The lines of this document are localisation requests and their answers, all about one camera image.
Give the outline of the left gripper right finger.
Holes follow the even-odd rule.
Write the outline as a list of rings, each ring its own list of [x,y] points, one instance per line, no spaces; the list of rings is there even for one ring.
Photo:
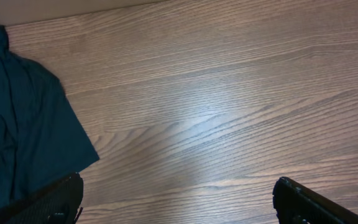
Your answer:
[[[304,185],[281,177],[273,188],[280,224],[358,224],[358,215]]]

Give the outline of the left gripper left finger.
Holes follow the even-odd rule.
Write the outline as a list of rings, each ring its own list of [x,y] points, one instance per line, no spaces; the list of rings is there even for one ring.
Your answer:
[[[72,173],[0,209],[0,224],[76,224],[83,207],[84,182]]]

